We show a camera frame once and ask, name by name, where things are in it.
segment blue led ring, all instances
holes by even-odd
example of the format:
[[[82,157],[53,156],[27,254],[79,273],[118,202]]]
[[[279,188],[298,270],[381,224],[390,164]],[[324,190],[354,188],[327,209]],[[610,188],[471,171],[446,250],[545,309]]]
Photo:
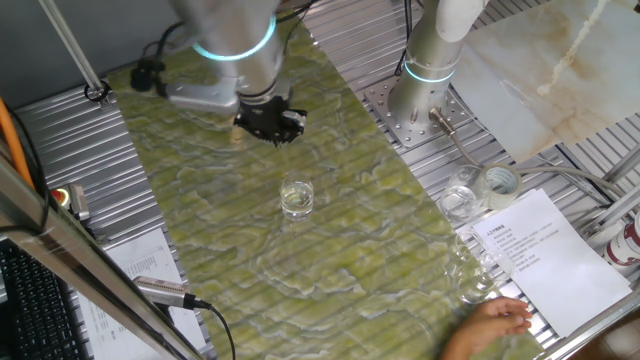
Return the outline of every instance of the blue led ring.
[[[276,17],[272,16],[271,17],[271,22],[269,23],[269,29],[267,30],[267,33],[264,35],[264,38],[262,40],[260,40],[258,45],[254,46],[252,49],[250,49],[248,51],[245,51],[242,54],[238,54],[238,55],[216,55],[216,54],[212,54],[212,53],[208,52],[207,50],[205,50],[198,43],[193,44],[193,49],[198,54],[206,57],[207,59],[211,59],[211,60],[215,60],[215,61],[236,61],[236,60],[248,58],[249,56],[257,53],[260,49],[262,49],[267,44],[267,42],[269,41],[269,39],[271,39],[271,36],[273,36],[273,33],[275,31],[276,31]]]
[[[425,79],[425,78],[421,78],[420,76],[414,74],[411,69],[409,69],[409,66],[407,66],[407,62],[404,62],[404,69],[409,73],[409,75],[413,76],[414,78],[416,78],[417,80],[420,80],[422,82],[429,82],[429,83],[436,83],[436,82],[443,82],[445,80],[448,80],[450,77],[453,76],[453,73],[456,72],[456,70],[454,69],[451,74],[447,75],[446,77],[443,77],[442,79],[437,79],[437,80],[431,80],[431,79]]]

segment robotic arm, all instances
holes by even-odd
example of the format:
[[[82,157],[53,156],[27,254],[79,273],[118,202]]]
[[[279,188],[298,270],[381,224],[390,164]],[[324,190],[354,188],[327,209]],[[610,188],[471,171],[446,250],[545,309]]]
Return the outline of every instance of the robotic arm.
[[[291,86],[278,76],[283,45],[276,33],[279,0],[172,0],[196,39],[193,48],[219,76],[214,86],[169,84],[177,106],[236,113],[253,136],[288,143],[304,132],[306,111],[289,108]]]
[[[424,15],[407,43],[405,71],[389,93],[396,123],[437,123],[451,135],[446,92],[462,52],[464,37],[484,10],[485,0],[426,0]]]

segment keyboard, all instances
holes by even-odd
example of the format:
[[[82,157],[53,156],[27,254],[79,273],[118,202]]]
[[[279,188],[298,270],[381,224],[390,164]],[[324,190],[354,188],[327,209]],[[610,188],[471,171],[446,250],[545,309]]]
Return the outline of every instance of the keyboard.
[[[12,242],[0,241],[15,360],[82,359],[66,284]]]

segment white marble slab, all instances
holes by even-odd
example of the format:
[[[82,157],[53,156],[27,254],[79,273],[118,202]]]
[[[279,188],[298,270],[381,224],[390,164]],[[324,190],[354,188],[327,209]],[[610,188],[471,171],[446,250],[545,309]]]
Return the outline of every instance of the white marble slab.
[[[555,0],[474,31],[453,86],[516,162],[582,141],[640,111],[635,4]]]

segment orange cable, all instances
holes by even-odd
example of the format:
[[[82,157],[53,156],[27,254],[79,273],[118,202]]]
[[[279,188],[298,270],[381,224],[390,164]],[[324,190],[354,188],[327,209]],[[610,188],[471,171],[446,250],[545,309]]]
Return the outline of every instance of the orange cable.
[[[0,127],[4,131],[4,137],[7,140],[7,144],[9,145],[9,150],[11,151],[11,156],[13,157],[13,166],[15,166],[18,174],[22,176],[24,181],[31,186],[32,189],[35,190],[35,186],[33,185],[33,180],[31,180],[31,174],[29,173],[29,168],[27,167],[27,160],[24,157],[24,152],[22,151],[22,145],[20,145],[20,138],[18,138],[18,133],[16,132],[16,128],[13,126],[13,120],[11,120],[11,115],[9,115],[9,111],[7,107],[4,105],[4,101],[0,97]]]

